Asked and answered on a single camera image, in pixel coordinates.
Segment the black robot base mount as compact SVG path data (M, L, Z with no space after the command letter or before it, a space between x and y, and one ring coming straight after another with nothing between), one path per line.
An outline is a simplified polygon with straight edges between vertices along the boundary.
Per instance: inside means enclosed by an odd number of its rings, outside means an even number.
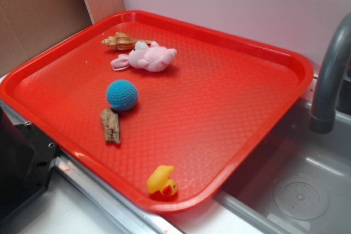
M1 110L1 222L46 192L57 152L37 126L14 125Z

